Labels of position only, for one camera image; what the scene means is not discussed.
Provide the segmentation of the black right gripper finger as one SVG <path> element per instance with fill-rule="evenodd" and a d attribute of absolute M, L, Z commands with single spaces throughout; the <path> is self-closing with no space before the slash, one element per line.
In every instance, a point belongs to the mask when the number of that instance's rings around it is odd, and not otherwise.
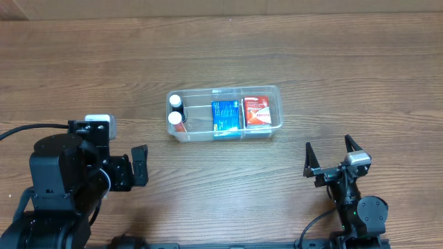
<path fill-rule="evenodd" d="M 352 139 L 351 135 L 349 134 L 345 135 L 345 146 L 348 153 L 362 150 L 362 148 Z"/>
<path fill-rule="evenodd" d="M 320 165 L 314 153 L 310 142 L 305 145 L 305 166 L 303 169 L 303 176 L 306 178 L 314 177 L 314 171 L 319 170 Z"/>

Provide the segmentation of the orange tube with white cap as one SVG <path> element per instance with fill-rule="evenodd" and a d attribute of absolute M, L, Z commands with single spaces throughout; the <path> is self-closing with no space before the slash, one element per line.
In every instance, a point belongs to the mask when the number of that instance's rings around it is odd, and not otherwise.
<path fill-rule="evenodd" d="M 178 111 L 173 111 L 168 114 L 168 123 L 170 133 L 185 133 L 187 131 L 182 115 Z"/>

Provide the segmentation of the dark bottle with white cap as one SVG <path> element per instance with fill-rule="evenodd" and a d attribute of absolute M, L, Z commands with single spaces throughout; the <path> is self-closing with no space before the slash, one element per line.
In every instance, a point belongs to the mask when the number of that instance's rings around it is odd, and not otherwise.
<path fill-rule="evenodd" d="M 185 105 L 181 97 L 177 94 L 171 95 L 169 98 L 169 103 L 172 107 L 172 110 L 179 112 L 181 114 L 182 121 L 185 122 L 187 119 L 187 115 L 185 111 Z"/>

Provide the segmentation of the red Panadol box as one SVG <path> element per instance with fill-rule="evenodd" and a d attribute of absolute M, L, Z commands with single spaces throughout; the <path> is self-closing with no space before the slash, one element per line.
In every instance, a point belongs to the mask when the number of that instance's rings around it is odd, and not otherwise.
<path fill-rule="evenodd" d="M 267 96 L 246 96 L 243 103 L 246 124 L 271 124 L 269 98 Z"/>

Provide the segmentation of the blue VapoDrops box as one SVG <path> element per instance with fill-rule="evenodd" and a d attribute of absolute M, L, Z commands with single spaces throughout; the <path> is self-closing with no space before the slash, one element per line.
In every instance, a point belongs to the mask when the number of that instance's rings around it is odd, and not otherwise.
<path fill-rule="evenodd" d="M 216 140 L 241 137 L 239 102 L 237 100 L 213 101 L 213 131 Z"/>

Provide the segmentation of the white bandage box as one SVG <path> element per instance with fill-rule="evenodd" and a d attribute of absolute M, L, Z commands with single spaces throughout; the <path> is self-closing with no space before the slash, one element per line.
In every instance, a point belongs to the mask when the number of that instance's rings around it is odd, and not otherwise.
<path fill-rule="evenodd" d="M 271 127 L 271 124 L 246 124 L 245 129 L 269 129 Z"/>

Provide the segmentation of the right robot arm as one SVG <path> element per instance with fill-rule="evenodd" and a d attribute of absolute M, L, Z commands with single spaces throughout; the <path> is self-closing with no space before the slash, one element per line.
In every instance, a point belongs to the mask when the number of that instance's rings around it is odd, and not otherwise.
<path fill-rule="evenodd" d="M 386 232 L 388 204 L 378 196 L 361 196 L 357 179 L 367 175 L 372 157 L 350 135 L 345 135 L 347 154 L 336 167 L 322 168 L 310 142 L 305 146 L 303 176 L 314 177 L 316 187 L 325 186 L 334 208 L 313 221 L 302 231 L 295 248 L 388 249 Z M 307 231 L 323 217 L 338 213 L 342 230 L 331 232 L 328 239 L 306 240 Z"/>

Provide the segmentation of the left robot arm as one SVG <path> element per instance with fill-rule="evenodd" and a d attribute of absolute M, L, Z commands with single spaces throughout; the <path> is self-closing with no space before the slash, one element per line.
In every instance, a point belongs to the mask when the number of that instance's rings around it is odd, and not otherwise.
<path fill-rule="evenodd" d="M 23 191 L 2 248 L 83 248 L 109 192 L 147 185 L 147 145 L 111 156 L 108 121 L 70 120 L 63 129 L 35 143 L 33 186 Z"/>

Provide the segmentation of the clear plastic container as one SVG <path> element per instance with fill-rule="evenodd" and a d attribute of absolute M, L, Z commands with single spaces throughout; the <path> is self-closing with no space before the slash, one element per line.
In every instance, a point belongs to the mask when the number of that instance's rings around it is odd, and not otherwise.
<path fill-rule="evenodd" d="M 168 133 L 180 142 L 268 138 L 284 122 L 276 86 L 171 91 L 166 118 Z"/>

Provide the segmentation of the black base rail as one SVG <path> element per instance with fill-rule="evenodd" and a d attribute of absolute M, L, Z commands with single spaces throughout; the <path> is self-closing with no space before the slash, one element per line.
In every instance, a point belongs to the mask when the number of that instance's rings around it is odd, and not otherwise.
<path fill-rule="evenodd" d="M 262 242 L 262 243 L 207 243 L 207 244 L 190 244 L 181 245 L 178 243 L 147 243 L 142 237 L 116 237 L 114 242 L 103 246 L 87 246 L 89 249 L 110 249 L 110 248 L 147 248 L 147 249 L 326 249 L 339 248 L 329 242 L 329 239 L 303 239 L 302 247 L 299 246 L 299 240 L 294 242 Z M 389 240 L 382 239 L 380 247 L 375 243 L 363 243 L 358 246 L 356 242 L 349 242 L 346 248 L 391 248 Z"/>

